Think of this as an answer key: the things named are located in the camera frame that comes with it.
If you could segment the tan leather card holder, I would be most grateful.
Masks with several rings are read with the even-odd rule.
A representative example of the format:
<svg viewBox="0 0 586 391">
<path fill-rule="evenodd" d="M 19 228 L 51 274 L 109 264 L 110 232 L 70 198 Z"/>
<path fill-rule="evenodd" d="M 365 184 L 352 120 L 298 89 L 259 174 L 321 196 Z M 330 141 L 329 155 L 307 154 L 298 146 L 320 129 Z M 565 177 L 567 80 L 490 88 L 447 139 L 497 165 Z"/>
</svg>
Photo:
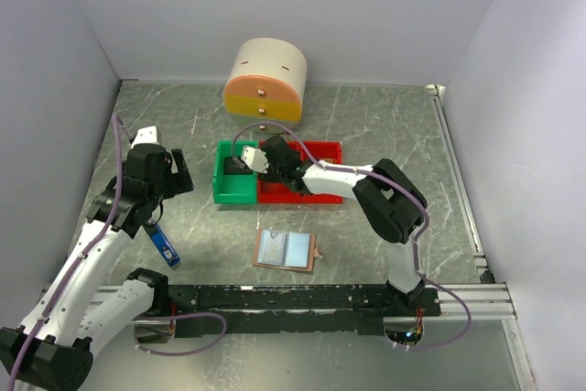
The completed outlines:
<svg viewBox="0 0 586 391">
<path fill-rule="evenodd" d="M 314 234 L 259 229 L 252 265 L 310 273 L 320 257 Z"/>
</svg>

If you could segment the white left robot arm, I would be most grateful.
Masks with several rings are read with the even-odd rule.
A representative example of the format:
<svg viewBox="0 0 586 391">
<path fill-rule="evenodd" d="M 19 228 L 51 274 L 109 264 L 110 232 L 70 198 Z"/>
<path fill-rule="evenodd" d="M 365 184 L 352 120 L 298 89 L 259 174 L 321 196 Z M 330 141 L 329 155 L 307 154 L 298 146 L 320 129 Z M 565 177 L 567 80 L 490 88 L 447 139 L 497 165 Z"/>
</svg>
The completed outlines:
<svg viewBox="0 0 586 391">
<path fill-rule="evenodd" d="M 193 191 L 180 149 L 137 144 L 118 159 L 117 174 L 92 201 L 70 256 L 33 310 L 1 330 L 1 363 L 8 387 L 21 381 L 46 390 L 77 390 L 94 358 L 134 318 L 171 310 L 168 278 L 134 270 L 121 292 L 88 308 L 125 245 L 150 226 L 163 201 Z"/>
</svg>

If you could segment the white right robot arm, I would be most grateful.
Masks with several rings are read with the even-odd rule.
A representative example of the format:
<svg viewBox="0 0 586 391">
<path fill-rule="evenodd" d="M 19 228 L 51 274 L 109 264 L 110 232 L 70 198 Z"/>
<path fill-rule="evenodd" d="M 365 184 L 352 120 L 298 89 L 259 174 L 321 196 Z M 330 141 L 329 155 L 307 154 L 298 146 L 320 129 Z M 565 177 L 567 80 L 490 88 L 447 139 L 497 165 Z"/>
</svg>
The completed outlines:
<svg viewBox="0 0 586 391">
<path fill-rule="evenodd" d="M 390 309 L 402 316 L 420 303 L 425 281 L 419 274 L 417 240 L 429 226 L 427 201 L 390 159 L 348 166 L 302 157 L 282 136 L 272 136 L 241 159 L 261 179 L 305 195 L 332 195 L 356 201 L 374 232 L 388 243 L 387 289 Z"/>
</svg>

